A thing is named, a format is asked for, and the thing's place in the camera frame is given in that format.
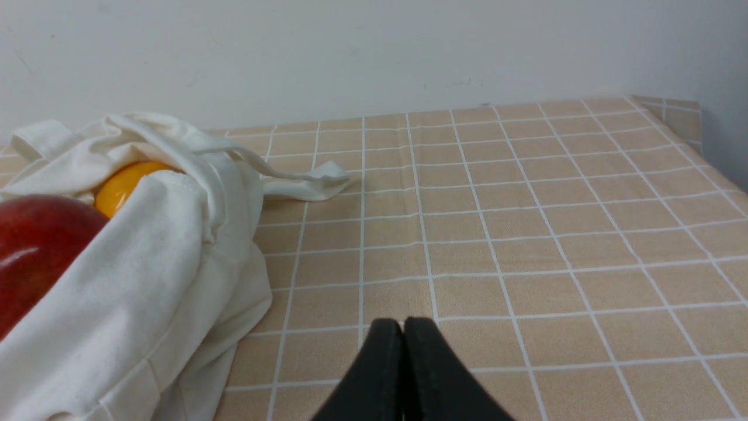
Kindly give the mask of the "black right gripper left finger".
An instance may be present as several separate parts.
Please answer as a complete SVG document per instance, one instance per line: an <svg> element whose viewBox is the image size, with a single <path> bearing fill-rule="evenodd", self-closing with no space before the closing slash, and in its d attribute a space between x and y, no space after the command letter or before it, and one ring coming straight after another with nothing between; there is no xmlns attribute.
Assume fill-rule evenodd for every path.
<svg viewBox="0 0 748 421"><path fill-rule="evenodd" d="M347 373L313 420L401 420L403 331L393 319L371 323Z"/></svg>

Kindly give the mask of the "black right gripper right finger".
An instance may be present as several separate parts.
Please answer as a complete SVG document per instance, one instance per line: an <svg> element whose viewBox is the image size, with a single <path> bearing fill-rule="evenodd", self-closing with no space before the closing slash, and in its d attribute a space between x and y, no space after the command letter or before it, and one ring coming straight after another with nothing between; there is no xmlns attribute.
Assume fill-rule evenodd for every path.
<svg viewBox="0 0 748 421"><path fill-rule="evenodd" d="M430 318L404 322L405 420L512 420L452 351Z"/></svg>

